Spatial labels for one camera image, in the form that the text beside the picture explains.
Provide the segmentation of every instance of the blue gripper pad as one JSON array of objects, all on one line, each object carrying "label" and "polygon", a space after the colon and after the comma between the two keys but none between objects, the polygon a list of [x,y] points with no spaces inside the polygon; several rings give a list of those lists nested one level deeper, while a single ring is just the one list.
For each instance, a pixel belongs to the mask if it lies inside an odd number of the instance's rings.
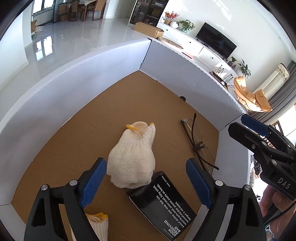
[{"label": "blue gripper pad", "polygon": [[93,172],[92,176],[87,181],[82,191],[82,199],[80,200],[80,206],[85,208],[86,205],[91,204],[96,192],[106,174],[107,163],[105,159],[102,159]]},{"label": "blue gripper pad", "polygon": [[199,200],[203,205],[210,209],[213,204],[211,200],[211,191],[190,159],[186,162],[186,173],[196,191],[196,194],[198,195]]},{"label": "blue gripper pad", "polygon": [[242,124],[249,127],[253,131],[257,132],[259,135],[263,137],[269,136],[268,128],[265,124],[261,123],[260,121],[254,119],[253,117],[244,114],[241,117]]}]

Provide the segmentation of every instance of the curtain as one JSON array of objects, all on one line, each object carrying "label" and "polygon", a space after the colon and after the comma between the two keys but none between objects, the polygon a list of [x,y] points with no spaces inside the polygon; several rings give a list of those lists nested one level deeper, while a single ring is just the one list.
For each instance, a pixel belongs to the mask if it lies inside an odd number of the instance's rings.
[{"label": "curtain", "polygon": [[296,103],[296,63],[288,65],[290,79],[269,100],[271,112],[252,112],[251,116],[265,124],[273,124]]}]

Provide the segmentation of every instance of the television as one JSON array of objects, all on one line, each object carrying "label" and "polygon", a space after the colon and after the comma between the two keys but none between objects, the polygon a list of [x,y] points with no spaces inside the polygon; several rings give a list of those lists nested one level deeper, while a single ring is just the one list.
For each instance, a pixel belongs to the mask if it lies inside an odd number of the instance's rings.
[{"label": "television", "polygon": [[228,58],[237,47],[222,33],[207,23],[204,23],[196,37],[197,40],[201,40],[206,45],[209,45],[224,58]]}]

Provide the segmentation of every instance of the white knitted glove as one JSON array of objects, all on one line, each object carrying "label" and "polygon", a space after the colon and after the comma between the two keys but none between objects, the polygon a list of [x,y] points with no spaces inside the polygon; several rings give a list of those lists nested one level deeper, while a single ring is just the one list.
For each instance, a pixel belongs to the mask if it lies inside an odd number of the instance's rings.
[{"label": "white knitted glove", "polygon": [[[103,213],[98,213],[95,215],[87,214],[87,219],[89,220],[91,227],[96,233],[100,241],[108,241],[108,215]],[[76,241],[76,238],[71,229],[71,234],[73,241]]]},{"label": "white knitted glove", "polygon": [[119,188],[138,188],[151,182],[155,168],[152,143],[155,125],[142,121],[126,125],[117,145],[111,150],[107,174]]}]

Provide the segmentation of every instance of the silver screw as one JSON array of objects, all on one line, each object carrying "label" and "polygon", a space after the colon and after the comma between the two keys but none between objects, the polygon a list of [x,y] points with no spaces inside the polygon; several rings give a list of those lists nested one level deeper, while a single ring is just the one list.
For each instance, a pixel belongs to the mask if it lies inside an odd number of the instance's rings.
[{"label": "silver screw", "polygon": [[244,188],[245,188],[247,191],[251,191],[251,190],[252,190],[251,186],[249,186],[249,185],[246,185]]},{"label": "silver screw", "polygon": [[77,180],[71,180],[69,184],[70,186],[75,186],[77,184]]},{"label": "silver screw", "polygon": [[223,182],[220,180],[215,181],[215,183],[217,186],[223,186]]},{"label": "silver screw", "polygon": [[46,185],[46,184],[44,184],[44,185],[41,186],[41,190],[42,191],[45,191],[47,188],[48,188],[48,185]]}]

